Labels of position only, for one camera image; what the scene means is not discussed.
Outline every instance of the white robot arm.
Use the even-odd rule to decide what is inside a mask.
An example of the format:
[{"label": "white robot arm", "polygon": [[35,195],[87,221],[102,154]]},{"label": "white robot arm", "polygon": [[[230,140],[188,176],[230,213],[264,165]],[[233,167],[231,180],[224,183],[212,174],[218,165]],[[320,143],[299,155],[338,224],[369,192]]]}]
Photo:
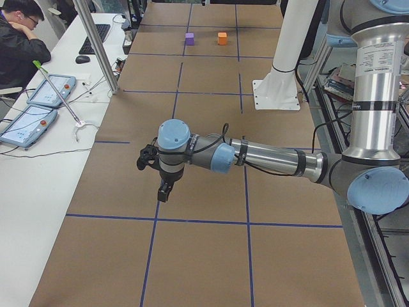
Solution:
[{"label": "white robot arm", "polygon": [[227,173],[247,164],[280,175],[307,177],[370,214],[392,212],[409,197],[409,180],[399,170],[393,149],[399,76],[405,38],[409,35],[407,0],[331,1],[328,42],[345,45],[349,35],[358,46],[350,147],[341,155],[305,153],[246,140],[191,134],[181,120],[159,128],[158,146],[141,150],[139,169],[160,171],[158,199],[166,201],[185,163]]}]

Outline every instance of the person sitting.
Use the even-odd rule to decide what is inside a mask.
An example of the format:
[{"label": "person sitting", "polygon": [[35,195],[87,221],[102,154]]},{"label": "person sitting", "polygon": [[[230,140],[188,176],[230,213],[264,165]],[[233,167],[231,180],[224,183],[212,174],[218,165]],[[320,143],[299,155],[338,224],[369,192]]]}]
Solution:
[{"label": "person sitting", "polygon": [[0,9],[0,90],[25,88],[37,71],[33,60],[51,60],[47,46],[33,33],[44,15],[34,0],[4,0]]}]

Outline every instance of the blue joint cap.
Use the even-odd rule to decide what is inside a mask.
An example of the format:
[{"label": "blue joint cap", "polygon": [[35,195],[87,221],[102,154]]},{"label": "blue joint cap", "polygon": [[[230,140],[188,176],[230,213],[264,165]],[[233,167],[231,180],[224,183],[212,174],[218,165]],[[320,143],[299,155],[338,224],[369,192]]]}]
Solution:
[{"label": "blue joint cap", "polygon": [[408,199],[409,180],[392,166],[369,169],[350,184],[348,201],[355,208],[370,214],[392,212]]},{"label": "blue joint cap", "polygon": [[158,145],[165,150],[174,150],[187,143],[189,126],[181,120],[167,120],[159,127]]},{"label": "blue joint cap", "polygon": [[379,10],[392,15],[409,14],[408,0],[370,0]]},{"label": "blue joint cap", "polygon": [[332,35],[327,33],[327,45],[334,48],[356,47],[357,43],[350,36]]},{"label": "blue joint cap", "polygon": [[213,154],[210,169],[216,173],[227,174],[235,156],[235,148],[221,143]]}]

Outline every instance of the purple cube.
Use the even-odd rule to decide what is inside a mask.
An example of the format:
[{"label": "purple cube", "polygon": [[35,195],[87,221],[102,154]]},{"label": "purple cube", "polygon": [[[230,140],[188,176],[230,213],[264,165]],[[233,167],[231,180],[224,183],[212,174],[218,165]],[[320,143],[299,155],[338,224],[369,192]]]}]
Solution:
[{"label": "purple cube", "polygon": [[194,34],[193,33],[186,33],[185,34],[185,43],[186,43],[186,45],[189,45],[189,46],[194,45]]}]

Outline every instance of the black sleeve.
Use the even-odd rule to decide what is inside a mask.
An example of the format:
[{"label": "black sleeve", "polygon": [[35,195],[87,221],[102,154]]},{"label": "black sleeve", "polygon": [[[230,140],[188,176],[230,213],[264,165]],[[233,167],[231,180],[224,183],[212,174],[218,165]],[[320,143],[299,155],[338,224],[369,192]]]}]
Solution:
[{"label": "black sleeve", "polygon": [[50,51],[42,40],[34,38],[28,40],[24,34],[8,33],[0,40],[1,52],[9,58],[38,60],[41,63],[51,59]]}]

